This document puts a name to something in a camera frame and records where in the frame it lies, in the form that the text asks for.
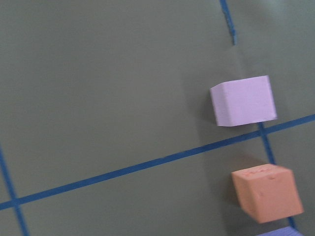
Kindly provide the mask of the pink foam block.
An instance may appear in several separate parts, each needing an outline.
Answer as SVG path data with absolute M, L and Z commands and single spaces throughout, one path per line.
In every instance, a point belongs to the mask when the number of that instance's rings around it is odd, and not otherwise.
M 218 126 L 232 127 L 278 118 L 269 76 L 220 83 L 210 88 Z

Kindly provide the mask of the brown paper table cover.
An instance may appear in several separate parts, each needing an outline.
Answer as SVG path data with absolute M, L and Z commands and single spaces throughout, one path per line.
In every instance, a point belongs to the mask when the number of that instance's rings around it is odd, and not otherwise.
M 24 197 L 256 131 L 216 125 L 209 88 L 268 75 L 278 118 L 315 112 L 315 3 L 3 0 L 0 145 Z M 21 206 L 31 236 L 254 236 L 231 173 L 260 137 Z

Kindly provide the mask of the orange foam block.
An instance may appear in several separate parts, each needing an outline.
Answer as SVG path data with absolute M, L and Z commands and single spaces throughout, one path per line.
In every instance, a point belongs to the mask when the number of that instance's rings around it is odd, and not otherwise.
M 239 204 L 258 223 L 304 212 L 293 171 L 264 164 L 231 173 Z

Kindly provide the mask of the purple foam block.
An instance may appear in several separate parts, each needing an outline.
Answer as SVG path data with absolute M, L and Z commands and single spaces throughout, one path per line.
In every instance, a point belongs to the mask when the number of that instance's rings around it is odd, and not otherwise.
M 303 236 L 303 234 L 298 232 L 296 229 L 288 226 L 288 227 L 276 229 L 273 231 L 269 231 L 266 233 L 262 233 L 257 236 Z

